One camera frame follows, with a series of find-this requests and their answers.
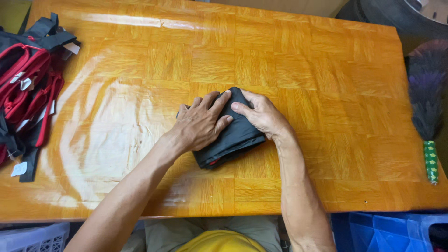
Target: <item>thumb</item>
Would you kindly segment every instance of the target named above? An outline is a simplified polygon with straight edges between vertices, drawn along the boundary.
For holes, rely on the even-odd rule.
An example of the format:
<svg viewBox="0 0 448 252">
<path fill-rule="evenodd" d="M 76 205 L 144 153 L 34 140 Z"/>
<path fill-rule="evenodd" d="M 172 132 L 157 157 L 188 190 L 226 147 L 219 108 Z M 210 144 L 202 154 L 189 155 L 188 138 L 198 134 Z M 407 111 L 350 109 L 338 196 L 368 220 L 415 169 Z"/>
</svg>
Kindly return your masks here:
<svg viewBox="0 0 448 252">
<path fill-rule="evenodd" d="M 245 117 L 249 117 L 250 114 L 253 112 L 251 108 L 249 108 L 248 106 L 244 105 L 241 102 L 234 102 L 230 107 L 232 108 L 233 111 L 235 111 L 235 113 L 243 115 Z"/>
<path fill-rule="evenodd" d="M 215 133 L 216 133 L 216 135 L 219 135 L 219 133 L 221 133 L 221 131 L 223 129 L 225 129 L 225 127 L 227 127 L 227 125 L 229 125 L 232 121 L 233 121 L 233 117 L 231 117 L 229 115 L 221 117 L 216 122 L 216 126 L 215 126 Z"/>
</svg>

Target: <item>person's left hand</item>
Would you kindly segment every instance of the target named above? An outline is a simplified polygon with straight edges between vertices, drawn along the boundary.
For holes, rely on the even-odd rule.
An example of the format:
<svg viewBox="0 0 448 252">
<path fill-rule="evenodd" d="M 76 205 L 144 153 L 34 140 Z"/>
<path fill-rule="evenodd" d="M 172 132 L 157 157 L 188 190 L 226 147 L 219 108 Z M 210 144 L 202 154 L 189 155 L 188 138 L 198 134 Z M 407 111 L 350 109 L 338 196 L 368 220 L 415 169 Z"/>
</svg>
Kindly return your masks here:
<svg viewBox="0 0 448 252">
<path fill-rule="evenodd" d="M 204 98 L 196 97 L 190 108 L 185 104 L 180 105 L 177 122 L 168 133 L 182 144 L 185 152 L 198 151 L 213 143 L 220 132 L 232 122 L 233 117 L 229 115 L 218 119 L 224 105 L 232 96 L 230 90 L 226 90 L 210 107 L 219 94 L 214 91 Z"/>
</svg>

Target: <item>folded black bag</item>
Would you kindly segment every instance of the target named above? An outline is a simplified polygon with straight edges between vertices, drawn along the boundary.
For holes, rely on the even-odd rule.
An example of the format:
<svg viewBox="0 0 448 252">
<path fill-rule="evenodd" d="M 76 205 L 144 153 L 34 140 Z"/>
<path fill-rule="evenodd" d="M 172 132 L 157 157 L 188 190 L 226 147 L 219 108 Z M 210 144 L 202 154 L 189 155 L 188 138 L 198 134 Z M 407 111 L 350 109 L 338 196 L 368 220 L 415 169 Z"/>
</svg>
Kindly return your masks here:
<svg viewBox="0 0 448 252">
<path fill-rule="evenodd" d="M 264 134 L 261 131 L 257 130 L 245 116 L 235 113 L 230 108 L 236 101 L 250 106 L 249 101 L 244 98 L 239 88 L 232 87 L 230 91 L 232 97 L 224 106 L 219 118 L 230 115 L 233 117 L 232 123 L 221 132 L 215 142 L 200 151 L 193 152 L 201 169 L 214 169 L 265 142 Z"/>
</svg>

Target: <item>wooden table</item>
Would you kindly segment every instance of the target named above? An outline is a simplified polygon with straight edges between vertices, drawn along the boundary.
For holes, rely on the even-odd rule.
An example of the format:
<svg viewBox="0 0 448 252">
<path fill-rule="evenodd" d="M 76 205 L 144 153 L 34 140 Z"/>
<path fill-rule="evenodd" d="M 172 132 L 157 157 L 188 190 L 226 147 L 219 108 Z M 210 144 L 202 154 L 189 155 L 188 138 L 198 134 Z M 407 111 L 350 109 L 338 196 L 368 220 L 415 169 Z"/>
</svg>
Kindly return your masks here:
<svg viewBox="0 0 448 252">
<path fill-rule="evenodd" d="M 237 86 L 264 94 L 297 131 L 328 212 L 448 206 L 426 178 L 395 28 L 174 0 L 34 0 L 82 42 L 64 73 L 36 179 L 0 170 L 0 222 L 84 219 L 176 121 L 180 103 Z M 275 146 L 221 168 L 191 153 L 143 216 L 280 214 Z"/>
</svg>

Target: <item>green handle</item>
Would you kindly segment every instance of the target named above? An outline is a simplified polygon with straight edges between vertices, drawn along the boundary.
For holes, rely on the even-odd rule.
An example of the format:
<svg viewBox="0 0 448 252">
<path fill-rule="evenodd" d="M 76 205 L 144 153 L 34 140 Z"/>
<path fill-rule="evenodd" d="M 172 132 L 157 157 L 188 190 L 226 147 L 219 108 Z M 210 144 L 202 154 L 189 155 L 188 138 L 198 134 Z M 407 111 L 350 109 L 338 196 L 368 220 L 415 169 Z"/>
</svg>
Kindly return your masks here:
<svg viewBox="0 0 448 252">
<path fill-rule="evenodd" d="M 425 141 L 423 142 L 423 146 L 425 147 L 423 153 L 425 154 L 426 173 L 428 174 L 429 181 L 436 185 L 439 181 L 439 172 L 435 143 L 434 141 Z"/>
</svg>

